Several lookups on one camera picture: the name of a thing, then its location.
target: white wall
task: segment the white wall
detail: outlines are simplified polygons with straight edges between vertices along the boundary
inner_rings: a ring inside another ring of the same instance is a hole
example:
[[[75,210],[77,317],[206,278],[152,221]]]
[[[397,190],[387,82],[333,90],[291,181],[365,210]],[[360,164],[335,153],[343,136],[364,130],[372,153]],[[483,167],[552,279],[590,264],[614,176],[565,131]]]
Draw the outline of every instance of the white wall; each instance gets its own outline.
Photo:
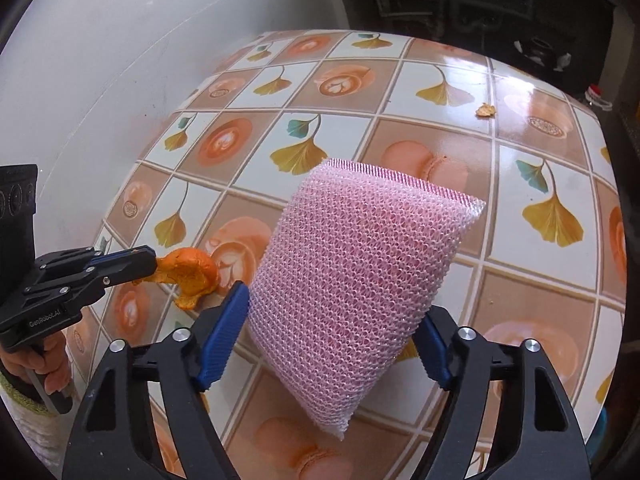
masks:
[[[0,164],[36,163],[36,252],[93,241],[161,121],[266,30],[332,28],[335,0],[34,0],[0,56]]]

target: yellow ginkgo leaf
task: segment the yellow ginkgo leaf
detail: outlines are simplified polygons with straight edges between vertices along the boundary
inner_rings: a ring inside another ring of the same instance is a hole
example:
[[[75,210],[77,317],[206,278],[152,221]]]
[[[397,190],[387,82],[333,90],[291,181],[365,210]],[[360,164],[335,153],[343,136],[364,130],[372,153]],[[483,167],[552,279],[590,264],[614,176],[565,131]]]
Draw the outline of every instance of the yellow ginkgo leaf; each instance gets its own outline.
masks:
[[[415,347],[413,340],[409,339],[409,342],[402,349],[400,355],[396,357],[396,363],[406,361],[407,359],[414,359],[416,357],[418,357],[418,349]]]
[[[604,404],[604,399],[607,397],[607,392],[609,391],[609,387],[611,386],[611,380],[613,379],[613,370],[611,373],[602,381],[602,384],[598,388],[596,392],[596,400],[600,404]]]
[[[312,170],[326,158],[327,154],[314,144],[313,137],[271,153],[271,160],[280,171],[294,175]]]
[[[358,48],[385,48],[392,46],[393,43],[387,40],[380,40],[380,38],[372,38],[371,40],[356,41],[352,45]]]
[[[253,54],[252,56],[249,56],[246,60],[247,61],[260,61],[261,59],[264,59],[265,57],[269,57],[271,55],[271,52],[269,50],[263,50],[261,52],[258,52],[258,54]]]
[[[284,90],[291,86],[291,81],[287,79],[283,79],[281,77],[274,79],[273,81],[269,81],[267,84],[262,86],[258,86],[254,90],[254,94],[258,95],[271,95],[279,92],[280,90]]]
[[[211,408],[209,406],[209,401],[207,397],[205,397],[204,393],[200,393],[200,398],[202,399],[202,403],[204,404],[204,409],[207,413],[211,413]]]
[[[416,95],[440,106],[462,106],[476,100],[469,92],[451,86],[446,79],[439,85],[416,92]]]
[[[580,242],[584,235],[580,222],[560,203],[556,192],[549,200],[524,208],[522,216],[542,235],[544,241],[560,247]]]
[[[172,152],[173,150],[183,147],[187,143],[187,140],[187,132],[180,130],[178,133],[173,134],[171,137],[167,137],[164,140],[164,148],[168,152]]]
[[[180,211],[158,222],[154,232],[158,243],[163,247],[172,247],[183,241],[187,235],[187,227],[184,225],[182,218],[180,218]]]
[[[609,149],[606,146],[600,150],[600,154],[603,156],[604,160],[606,160],[609,164],[611,164],[611,157],[609,156]]]

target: tiled table surface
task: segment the tiled table surface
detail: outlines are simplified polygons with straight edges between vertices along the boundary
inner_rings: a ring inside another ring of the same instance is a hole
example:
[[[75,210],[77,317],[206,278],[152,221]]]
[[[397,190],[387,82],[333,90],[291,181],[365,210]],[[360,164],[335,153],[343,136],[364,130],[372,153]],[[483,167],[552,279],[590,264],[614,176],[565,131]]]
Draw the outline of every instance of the tiled table surface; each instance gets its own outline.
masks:
[[[250,281],[284,205],[325,156],[477,196],[485,212],[436,302],[488,338],[539,339],[588,436],[616,362],[626,282],[616,184],[588,109],[503,63],[389,34],[267,33],[212,72],[140,155],[98,247],[148,244],[163,256],[197,246],[220,264],[223,286]],[[485,102],[495,118],[476,117]],[[193,323],[172,292],[124,285],[86,309],[68,333],[80,390],[114,338],[147,344]],[[165,461],[179,473],[159,388],[151,393]],[[277,446],[292,433],[340,454],[353,480],[409,479],[443,403],[420,360],[404,356],[339,442],[313,427],[245,332],[206,397],[243,480],[300,478]],[[486,461],[497,407],[495,390],[471,472]]]

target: ginkgo leaf pattern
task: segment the ginkgo leaf pattern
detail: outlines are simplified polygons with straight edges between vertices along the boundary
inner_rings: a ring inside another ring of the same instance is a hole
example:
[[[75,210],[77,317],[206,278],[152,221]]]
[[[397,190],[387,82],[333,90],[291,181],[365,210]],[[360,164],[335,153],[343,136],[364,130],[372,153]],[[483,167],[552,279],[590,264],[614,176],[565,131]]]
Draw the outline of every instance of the ginkgo leaf pattern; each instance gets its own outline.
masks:
[[[532,170],[525,168],[525,172],[523,173],[520,165],[518,165],[521,176],[531,187],[542,190],[540,189],[543,187],[542,181],[535,175],[537,171],[536,168],[538,167],[531,164],[527,164],[527,166],[530,166]],[[578,219],[560,202],[556,179],[551,167],[544,159],[540,165],[540,177],[544,179],[542,176],[542,166],[546,166],[551,176],[553,195],[549,200],[524,208],[522,217],[529,222],[531,227],[540,233],[545,242],[555,243],[560,247],[568,247],[571,244],[582,241],[584,230],[580,222],[578,222]]]
[[[307,140],[280,148],[271,153],[271,160],[280,171],[300,175],[311,171],[327,158],[326,152],[316,146],[314,142],[314,137],[322,124],[322,116],[320,114],[318,114],[317,120],[316,129]]]
[[[604,399],[607,397],[607,392],[609,391],[609,387],[611,386],[611,380],[613,379],[613,370],[611,373],[602,381],[602,384],[598,388],[596,392],[596,400],[600,404],[604,404]]]
[[[602,158],[604,158],[604,160],[606,160],[609,164],[611,164],[609,149],[606,146],[600,150],[600,154],[602,155]]]
[[[284,71],[285,68],[283,66],[282,72],[280,72],[280,75],[276,79],[274,79],[273,81],[269,81],[262,86],[258,86],[258,88],[254,90],[254,94],[271,95],[279,92],[280,90],[284,90],[285,88],[289,88],[291,86],[291,81],[282,78],[282,76],[284,75]]]
[[[380,34],[358,34],[358,36],[360,38],[365,38],[362,41],[356,41],[355,43],[352,43],[353,46],[356,46],[358,48],[374,49],[385,48],[393,45],[393,43],[391,43],[390,41],[381,40]]]
[[[542,174],[544,164],[534,166],[533,164],[529,164],[522,160],[516,160],[516,166],[518,167],[518,170],[520,170],[520,175],[532,188],[542,191],[543,193],[547,193],[549,191],[549,186],[546,184],[545,176]]]
[[[187,136],[187,128],[191,126],[196,115],[197,113],[193,114],[191,117],[183,117],[178,121],[178,128],[180,131],[164,140],[165,150],[172,152],[183,147],[187,143],[187,140],[189,140],[189,137]]]
[[[425,101],[431,101],[435,105],[453,107],[468,105],[476,100],[469,92],[447,83],[447,77],[444,75],[444,72],[439,67],[435,68],[442,76],[442,83],[418,90],[415,93],[417,97]]]
[[[181,130],[164,140],[164,148],[168,152],[172,152],[173,150],[177,150],[178,148],[183,147],[187,143],[187,140],[189,140],[189,137],[187,137],[187,132]]]
[[[187,182],[187,187],[184,190],[184,196],[182,197],[182,201],[178,206],[178,211],[174,214],[158,222],[156,227],[154,228],[154,233],[156,234],[156,238],[158,239],[158,243],[162,247],[172,247],[181,243],[187,236],[187,227],[184,224],[182,218],[180,218],[180,211],[182,210],[182,206],[184,205],[184,201],[187,200],[187,193],[189,192],[189,183]]]
[[[256,54],[253,54],[252,56],[249,56],[246,60],[250,61],[250,62],[255,62],[255,61],[260,61],[261,59],[264,59],[265,57],[269,57],[271,55],[271,52],[269,51],[269,47],[272,45],[273,43],[269,43],[266,45],[261,45],[258,48],[256,48]]]
[[[400,355],[396,357],[396,363],[401,363],[402,361],[407,361],[407,359],[414,359],[418,357],[418,349],[415,347],[415,344],[412,339],[409,339],[409,342],[400,352]]]
[[[297,137],[298,139],[304,139],[309,134],[309,124],[311,124],[316,119],[320,119],[320,114],[316,115],[313,119],[308,121],[300,121],[297,119],[293,119],[289,121],[287,125],[287,133],[291,137]]]

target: tile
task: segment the tile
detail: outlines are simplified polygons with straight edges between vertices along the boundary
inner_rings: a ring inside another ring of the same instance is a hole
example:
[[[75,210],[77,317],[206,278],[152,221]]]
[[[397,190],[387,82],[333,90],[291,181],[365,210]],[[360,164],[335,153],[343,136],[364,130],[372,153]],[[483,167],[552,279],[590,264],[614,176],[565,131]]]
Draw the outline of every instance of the tile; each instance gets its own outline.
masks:
[[[323,59],[342,38],[344,32],[301,36],[278,54],[270,64]]]
[[[432,63],[468,68],[487,72],[487,58],[481,54],[436,41],[415,39],[404,56],[405,59],[430,61]]]
[[[491,142],[403,121],[381,119],[362,161],[401,171],[484,200],[489,199]],[[463,239],[459,251],[477,256],[482,249],[487,208]]]
[[[204,392],[210,406],[209,418],[219,436],[222,436],[225,431],[253,370],[253,364],[240,357],[236,352],[231,352],[221,379]]]
[[[154,342],[168,300],[155,283],[124,283],[114,288],[102,325],[111,339],[124,339],[131,346]]]
[[[490,121],[476,117],[489,102],[488,77],[472,70],[405,62],[384,113],[489,133]]]
[[[469,469],[466,472],[465,478],[469,478],[482,472],[484,470],[484,460],[484,453],[476,451],[471,457],[471,464],[469,464]]]
[[[368,126],[369,119],[361,117],[285,113],[242,170],[235,186],[289,200],[306,174],[324,158],[352,158]]]
[[[302,33],[302,36],[316,36],[318,34],[329,34],[331,32],[341,32],[343,34],[349,32],[348,30],[339,30],[337,28],[313,28]]]
[[[230,56],[225,57],[225,59],[216,66],[213,72],[221,73],[229,70],[236,62],[240,61],[244,56],[251,52],[252,48],[252,46],[244,46]]]
[[[138,166],[131,175],[107,216],[107,222],[127,247],[135,240],[146,215],[168,180],[168,173],[143,165]],[[106,236],[106,241],[111,244],[113,236],[110,234]]]
[[[522,70],[518,70],[517,68],[507,65],[506,63],[503,63],[501,61],[496,61],[495,59],[491,60],[491,64],[494,66],[495,75],[531,83],[533,86],[535,86],[535,88],[543,90],[564,100],[564,92],[562,92],[555,86],[532,76],[531,74],[523,72]]]
[[[141,160],[148,155],[151,149],[156,145],[156,142],[158,142],[158,139],[160,139],[160,137],[164,135],[164,133],[167,131],[167,128],[171,126],[179,116],[180,116],[180,112],[174,112],[173,114],[170,114],[167,118],[165,118],[163,121],[159,121],[158,127],[155,129],[153,136],[149,139],[149,142],[143,148],[142,152],[140,152]]]
[[[242,480],[298,478],[298,463],[309,448],[327,450],[334,457],[330,464],[315,460],[308,466],[309,475],[317,468],[319,474],[325,473],[321,478],[330,478],[322,465],[333,465],[338,467],[335,478],[382,480],[410,440],[408,434],[354,417],[340,442],[320,431],[266,372],[258,378],[230,435],[227,453]]]
[[[75,398],[80,401],[84,397],[86,391],[86,381],[82,378],[80,370],[75,364],[71,365],[71,381],[76,389]]]
[[[151,399],[160,407],[160,409],[165,412],[166,408],[164,406],[164,400],[162,399],[162,388],[160,383],[149,382],[146,384],[146,387],[149,390],[149,396]]]
[[[604,142],[604,136],[598,120],[582,110],[575,111],[578,123],[587,144],[587,151],[591,159],[593,173],[602,177],[605,181],[616,188],[616,179],[613,175],[609,150]]]
[[[201,300],[203,308],[220,304],[236,280],[251,284],[281,214],[254,200],[224,197],[197,244],[220,269],[220,285],[212,298]]]
[[[177,171],[228,184],[276,118],[276,112],[222,112]]]
[[[177,477],[185,478],[186,475],[184,474],[182,464],[180,464],[178,452],[175,449],[174,438],[171,435],[171,429],[169,428],[169,423],[167,422],[164,413],[153,406],[151,409],[151,415],[154,420],[156,438],[158,439],[158,446],[160,446],[160,453],[162,455],[164,468],[169,473],[173,473]]]
[[[291,39],[271,41],[254,46],[238,61],[233,63],[229,70],[244,70],[247,68],[257,68],[269,64],[275,56],[281,53],[290,43]]]
[[[571,105],[574,108],[578,108],[578,110],[581,110],[584,113],[586,113],[588,116],[592,117],[593,119],[598,120],[595,112],[591,110],[591,108],[589,108],[586,104],[581,103],[580,101],[578,101],[578,99],[571,97],[569,94],[564,94],[564,97],[567,98],[567,100],[571,103]]]
[[[290,40],[291,38],[297,38],[298,36],[306,34],[304,30],[279,30],[277,32],[271,32],[267,34],[262,42],[265,43],[267,41],[276,41],[276,40]]]
[[[82,309],[82,321],[66,331],[66,347],[85,381],[91,375],[91,358],[99,329],[94,313],[86,306]]]
[[[578,401],[575,403],[575,415],[585,438],[591,434],[609,390],[618,358],[622,325],[623,319],[620,312],[607,308],[605,305],[600,307],[598,327],[587,375],[584,378]]]
[[[397,65],[387,59],[325,61],[289,107],[375,113]]]
[[[238,94],[228,108],[282,108],[316,63],[269,66]]]
[[[622,211],[617,194],[594,179],[600,208],[600,293],[616,300],[626,300],[626,243]]]
[[[446,308],[453,320],[460,324],[466,307],[466,300],[472,284],[475,268],[460,262],[453,262],[444,277],[442,286],[433,304]]]
[[[158,336],[156,336],[156,341],[162,341],[169,334],[173,333],[174,330],[178,330],[179,328],[190,328],[193,322],[193,317],[189,316],[184,310],[176,307],[172,301],[166,311],[164,321],[160,326]]]
[[[418,464],[420,463],[420,460],[424,455],[424,452],[427,451],[428,445],[429,443],[425,441],[419,440],[417,442],[417,447],[415,448],[414,453],[411,455],[402,471],[398,474],[396,480],[411,480],[416,468],[418,467]],[[469,478],[481,472],[484,469],[485,461],[486,459],[484,453],[481,453],[479,451],[473,453],[473,456],[471,457],[471,464],[469,464],[469,469],[466,472],[465,478]]]
[[[569,105],[516,79],[495,78],[497,135],[582,168],[587,160]]]
[[[415,469],[420,464],[420,460],[424,456],[424,452],[427,451],[428,442],[417,442],[417,447],[414,452],[411,454],[411,457],[402,468],[402,471],[398,473],[396,476],[396,480],[412,480],[414,476]]]
[[[193,182],[172,178],[151,210],[136,239],[159,257],[193,244],[220,193]]]
[[[420,358],[398,360],[380,377],[360,403],[360,409],[416,426],[429,396],[437,387],[424,371]]]
[[[169,170],[175,169],[216,116],[212,112],[181,113],[151,148],[145,160]]]
[[[470,320],[486,339],[519,345],[542,344],[569,398],[587,359],[596,307],[593,300],[549,286],[486,270]],[[491,439],[499,407],[497,383],[487,399],[481,439]]]
[[[490,257],[595,290],[598,237],[590,178],[500,146]]]
[[[100,361],[102,361],[104,353],[107,351],[107,348],[109,347],[109,342],[110,341],[106,338],[106,336],[102,333],[102,331],[100,331],[100,335],[98,336],[98,342],[95,345],[94,360],[91,365],[91,375],[94,374],[95,369],[100,364]]]
[[[409,41],[405,36],[382,34],[380,32],[352,32],[334,48],[332,57],[395,57]]]
[[[197,95],[184,108],[222,110],[260,73],[260,69],[224,73],[204,80]]]
[[[211,85],[211,83],[213,83],[219,77],[220,74],[214,74],[207,77],[202,83],[200,83],[195,89],[193,89],[189,95],[187,95],[187,98],[182,101],[176,109],[185,110],[186,108],[189,108],[189,105],[193,103],[196,96],[199,95],[205,88]]]

